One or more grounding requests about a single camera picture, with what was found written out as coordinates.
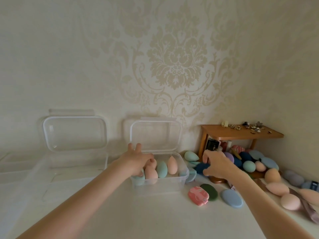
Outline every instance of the damask wallpaper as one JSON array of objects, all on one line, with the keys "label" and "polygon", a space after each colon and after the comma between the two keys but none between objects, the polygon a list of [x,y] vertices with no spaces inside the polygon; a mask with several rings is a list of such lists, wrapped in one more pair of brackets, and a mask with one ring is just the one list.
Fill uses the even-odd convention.
[{"label": "damask wallpaper", "polygon": [[43,147],[38,122],[49,109],[104,116],[114,154],[125,147],[123,121],[141,115],[176,117],[180,151],[198,148],[199,124],[224,119],[285,133],[278,121],[295,122],[290,102],[316,101],[316,8],[318,0],[0,0],[0,149]]}]

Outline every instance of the table leg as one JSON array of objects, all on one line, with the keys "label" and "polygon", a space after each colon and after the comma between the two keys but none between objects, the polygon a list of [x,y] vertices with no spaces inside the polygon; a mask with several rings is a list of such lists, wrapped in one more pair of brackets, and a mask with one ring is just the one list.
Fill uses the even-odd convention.
[{"label": "table leg", "polygon": [[257,142],[257,139],[253,139],[253,141],[251,142],[251,145],[250,145],[250,149],[255,148],[256,142]]},{"label": "table leg", "polygon": [[205,146],[207,140],[208,140],[208,134],[203,129],[202,140],[200,142],[199,152],[198,152],[198,157],[199,157],[199,161],[200,162],[203,161],[203,153],[204,153],[204,149],[205,149],[204,146]]}]

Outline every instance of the left hand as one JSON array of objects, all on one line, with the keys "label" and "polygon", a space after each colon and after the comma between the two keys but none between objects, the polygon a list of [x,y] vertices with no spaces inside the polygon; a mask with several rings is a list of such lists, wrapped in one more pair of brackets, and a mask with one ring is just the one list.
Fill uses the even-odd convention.
[{"label": "left hand", "polygon": [[142,168],[146,162],[150,159],[154,159],[154,155],[143,154],[141,152],[142,145],[138,143],[135,150],[133,145],[130,143],[127,147],[127,151],[123,153],[118,160],[114,162],[119,166],[124,166],[128,172],[128,176],[142,176]]}]

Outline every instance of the white table surface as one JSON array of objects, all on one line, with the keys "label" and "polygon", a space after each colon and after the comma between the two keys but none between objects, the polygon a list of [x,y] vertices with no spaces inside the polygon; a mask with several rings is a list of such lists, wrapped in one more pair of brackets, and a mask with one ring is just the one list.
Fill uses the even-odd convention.
[{"label": "white table surface", "polygon": [[[234,209],[220,197],[203,206],[193,204],[187,196],[188,190],[202,183],[212,184],[207,178],[197,175],[195,181],[186,184],[181,192],[137,197],[132,192],[131,181],[126,180],[91,218],[79,238],[265,238],[246,204]],[[228,188],[227,185],[212,185],[218,192]],[[279,202],[277,196],[270,196]],[[39,205],[34,201],[7,238],[17,237],[58,204]],[[301,212],[285,211],[319,239],[319,225],[309,221]]]}]

